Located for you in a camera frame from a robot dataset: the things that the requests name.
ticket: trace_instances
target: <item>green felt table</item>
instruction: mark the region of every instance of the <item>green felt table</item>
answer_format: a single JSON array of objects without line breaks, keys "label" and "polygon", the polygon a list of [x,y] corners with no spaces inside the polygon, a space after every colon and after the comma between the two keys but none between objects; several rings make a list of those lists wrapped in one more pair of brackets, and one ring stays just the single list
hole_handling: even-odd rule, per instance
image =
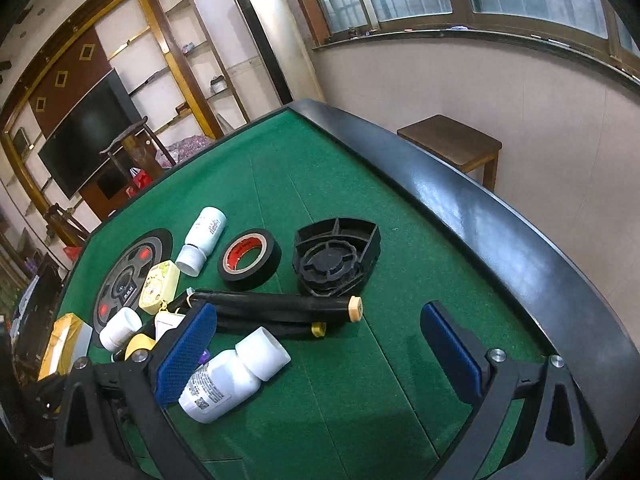
[{"label": "green felt table", "polygon": [[[261,391],[211,424],[169,409],[175,427],[219,479],[418,479],[436,463],[470,413],[458,401],[418,325],[420,308],[441,300],[489,348],[542,362],[543,351],[482,272],[426,216],[363,162],[310,122],[285,110],[197,157],[103,225],[68,284],[60,316],[90,321],[96,293],[119,254],[154,228],[172,232],[172,259],[204,206],[228,219],[220,242],[188,286],[224,289],[222,247],[249,228],[282,248],[259,290],[296,292],[290,258],[297,229],[332,217],[376,222],[382,250],[362,294],[364,318],[325,338],[283,341],[291,362]],[[212,354],[238,336],[216,334]],[[109,353],[90,348],[94,362]],[[483,467],[497,465],[518,405]],[[157,472],[133,430],[142,467]]]}]

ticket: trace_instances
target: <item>white bottle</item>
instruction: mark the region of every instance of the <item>white bottle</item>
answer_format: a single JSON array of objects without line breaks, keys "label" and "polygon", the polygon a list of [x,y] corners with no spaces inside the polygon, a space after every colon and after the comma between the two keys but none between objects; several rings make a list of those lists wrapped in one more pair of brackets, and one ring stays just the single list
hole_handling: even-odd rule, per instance
[{"label": "white bottle", "polygon": [[260,389],[291,361],[289,353],[265,328],[199,367],[189,379],[180,406],[192,419],[211,422]]},{"label": "white bottle", "polygon": [[226,217],[220,209],[204,208],[189,229],[176,266],[187,276],[197,276],[213,252],[226,225]]}]

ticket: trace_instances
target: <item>flat screen tv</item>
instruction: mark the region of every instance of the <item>flat screen tv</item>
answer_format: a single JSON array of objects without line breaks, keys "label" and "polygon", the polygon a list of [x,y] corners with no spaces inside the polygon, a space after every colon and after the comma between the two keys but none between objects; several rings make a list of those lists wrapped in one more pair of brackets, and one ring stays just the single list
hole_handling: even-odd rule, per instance
[{"label": "flat screen tv", "polygon": [[115,70],[111,70],[71,109],[38,154],[71,198],[105,162],[111,141],[140,120]]}]

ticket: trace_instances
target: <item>silver bolt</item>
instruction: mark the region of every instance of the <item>silver bolt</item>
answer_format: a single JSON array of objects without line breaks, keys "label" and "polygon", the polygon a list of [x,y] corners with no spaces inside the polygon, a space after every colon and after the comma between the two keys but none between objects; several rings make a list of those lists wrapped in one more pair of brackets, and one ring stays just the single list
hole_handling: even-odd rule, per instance
[{"label": "silver bolt", "polygon": [[562,359],[559,355],[552,355],[549,358],[549,361],[556,368],[562,368],[564,366],[564,359]]},{"label": "silver bolt", "polygon": [[135,363],[143,363],[144,361],[146,361],[147,357],[149,357],[149,352],[144,348],[136,350],[135,352],[133,352],[133,354],[131,354],[131,360]]},{"label": "silver bolt", "polygon": [[500,350],[499,348],[494,348],[489,352],[489,357],[492,359],[492,361],[501,363],[507,358],[507,354],[504,352],[504,350]]},{"label": "silver bolt", "polygon": [[82,370],[88,364],[89,364],[89,359],[88,358],[80,357],[80,358],[76,359],[76,362],[74,363],[74,368],[76,370]]}]

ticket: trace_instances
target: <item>blue textured pad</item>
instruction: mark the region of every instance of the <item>blue textured pad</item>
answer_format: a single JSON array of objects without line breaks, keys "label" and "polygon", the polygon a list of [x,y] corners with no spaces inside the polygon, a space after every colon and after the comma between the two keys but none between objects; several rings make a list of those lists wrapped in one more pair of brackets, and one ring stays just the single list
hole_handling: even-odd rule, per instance
[{"label": "blue textured pad", "polygon": [[204,304],[158,367],[154,395],[161,408],[180,398],[191,374],[198,367],[198,359],[216,333],[217,322],[215,307],[210,303]]},{"label": "blue textured pad", "polygon": [[475,405],[482,399],[481,371],[449,323],[427,303],[420,313],[420,330],[444,370],[458,399]]}]

